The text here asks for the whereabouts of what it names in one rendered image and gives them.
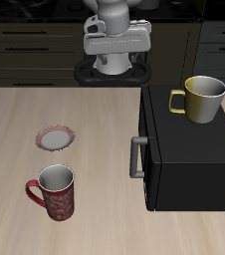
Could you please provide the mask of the grey kitchen cupboard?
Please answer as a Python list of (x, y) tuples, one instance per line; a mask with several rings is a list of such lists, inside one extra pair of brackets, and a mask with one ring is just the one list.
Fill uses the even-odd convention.
[(210, 76), (225, 83), (225, 0), (205, 0), (194, 76)]

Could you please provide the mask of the black microwave oven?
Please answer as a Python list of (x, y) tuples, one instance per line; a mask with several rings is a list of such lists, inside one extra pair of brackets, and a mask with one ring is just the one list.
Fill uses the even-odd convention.
[(149, 211), (225, 211), (225, 113), (206, 125), (173, 114), (176, 85), (143, 85), (138, 135), (131, 139), (129, 176), (143, 180)]

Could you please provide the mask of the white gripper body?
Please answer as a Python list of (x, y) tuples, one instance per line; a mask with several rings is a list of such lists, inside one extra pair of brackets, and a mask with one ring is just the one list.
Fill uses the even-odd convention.
[(87, 33), (84, 50), (87, 55), (147, 52), (150, 49), (151, 24), (145, 20), (133, 20), (121, 34)]

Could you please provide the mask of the white and yellow mug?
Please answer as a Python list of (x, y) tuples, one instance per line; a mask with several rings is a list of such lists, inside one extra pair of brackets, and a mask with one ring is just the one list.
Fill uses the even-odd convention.
[[(184, 97), (184, 109), (174, 109), (171, 101), (174, 95)], [(225, 84), (207, 76), (188, 78), (183, 90), (172, 90), (169, 95), (168, 109), (171, 113), (185, 115), (196, 124), (209, 124), (215, 118), (225, 97)]]

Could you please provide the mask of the dark kitchen cupboard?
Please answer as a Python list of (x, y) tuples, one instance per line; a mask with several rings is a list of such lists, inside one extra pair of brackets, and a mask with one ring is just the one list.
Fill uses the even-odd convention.
[[(84, 0), (0, 0), (0, 87), (80, 87), (75, 66), (87, 55), (84, 25), (95, 13)], [(159, 0), (129, 9), (151, 24), (148, 83), (181, 83), (193, 70), (202, 14), (194, 0)]]

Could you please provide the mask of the red rimmed white plate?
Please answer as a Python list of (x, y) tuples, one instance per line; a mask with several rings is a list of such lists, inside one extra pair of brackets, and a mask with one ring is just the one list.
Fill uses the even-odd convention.
[(38, 132), (35, 144), (45, 151), (62, 150), (69, 147), (75, 140), (75, 133), (66, 126), (45, 127)]

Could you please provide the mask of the red patterned mug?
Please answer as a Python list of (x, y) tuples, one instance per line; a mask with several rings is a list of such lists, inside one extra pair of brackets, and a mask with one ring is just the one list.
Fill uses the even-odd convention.
[(45, 167), (38, 179), (26, 183), (26, 194), (34, 202), (47, 209), (55, 221), (69, 219), (75, 210), (74, 172), (66, 165)]

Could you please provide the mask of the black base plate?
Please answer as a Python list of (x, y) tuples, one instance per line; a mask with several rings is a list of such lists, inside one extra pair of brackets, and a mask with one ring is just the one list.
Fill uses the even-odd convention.
[(100, 73), (94, 68), (96, 58), (96, 55), (85, 56), (85, 58), (75, 66), (74, 76), (81, 87), (140, 87), (146, 84), (151, 78), (151, 68), (142, 60), (140, 55), (138, 55), (136, 63), (132, 64), (130, 69), (120, 75), (105, 75)]

